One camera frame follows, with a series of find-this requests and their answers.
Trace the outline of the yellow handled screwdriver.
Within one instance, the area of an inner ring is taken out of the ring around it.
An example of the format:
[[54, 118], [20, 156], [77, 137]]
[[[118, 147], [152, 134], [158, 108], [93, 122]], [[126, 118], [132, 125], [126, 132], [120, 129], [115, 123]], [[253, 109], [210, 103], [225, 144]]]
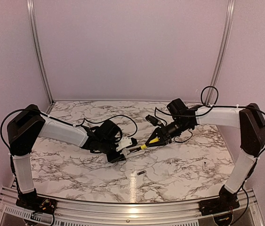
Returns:
[[129, 150], [129, 153], [134, 153], [134, 152], [138, 152], [140, 150], [144, 150], [144, 149], [147, 149], [148, 147], [154, 147], [156, 146], [156, 143], [158, 143], [160, 140], [159, 138], [154, 138], [150, 141], [147, 141], [145, 144], [139, 146], [139, 147], [136, 147], [136, 148], [132, 148]]

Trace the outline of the white remote control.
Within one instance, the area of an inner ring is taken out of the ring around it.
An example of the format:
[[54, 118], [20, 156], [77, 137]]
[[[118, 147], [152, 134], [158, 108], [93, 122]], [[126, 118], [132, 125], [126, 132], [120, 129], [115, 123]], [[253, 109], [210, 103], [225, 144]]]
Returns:
[[139, 155], [143, 155], [145, 150], [137, 150], [137, 149], [124, 149], [123, 154], [126, 159], [137, 157]]

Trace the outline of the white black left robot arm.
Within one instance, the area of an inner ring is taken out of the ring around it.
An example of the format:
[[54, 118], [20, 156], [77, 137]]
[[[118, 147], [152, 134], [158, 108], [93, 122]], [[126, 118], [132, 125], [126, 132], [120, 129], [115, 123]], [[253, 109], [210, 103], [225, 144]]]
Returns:
[[56, 207], [55, 199], [38, 196], [34, 187], [30, 154], [37, 138], [50, 138], [91, 153], [103, 153], [109, 163], [124, 161], [138, 151], [164, 144], [162, 136], [155, 134], [145, 144], [138, 145], [132, 135], [124, 137], [111, 119], [87, 127], [45, 114], [34, 104], [14, 112], [17, 115], [7, 125], [8, 140], [4, 143], [10, 151], [11, 169], [16, 179], [16, 205], [35, 212], [52, 213]]

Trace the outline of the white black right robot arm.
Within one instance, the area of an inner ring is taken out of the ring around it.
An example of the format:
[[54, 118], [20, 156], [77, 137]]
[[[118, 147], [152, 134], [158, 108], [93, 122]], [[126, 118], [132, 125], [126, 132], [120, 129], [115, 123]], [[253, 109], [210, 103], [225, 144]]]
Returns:
[[265, 113], [258, 104], [246, 106], [204, 106], [187, 107], [181, 99], [175, 99], [167, 105], [168, 115], [173, 121], [164, 125], [152, 115], [146, 120], [155, 126], [155, 130], [146, 141], [147, 147], [165, 146], [184, 131], [199, 125], [228, 126], [239, 129], [241, 134], [240, 154], [234, 169], [226, 183], [214, 199], [214, 208], [226, 210], [236, 199], [238, 191], [249, 178], [257, 164], [261, 152], [265, 149]]

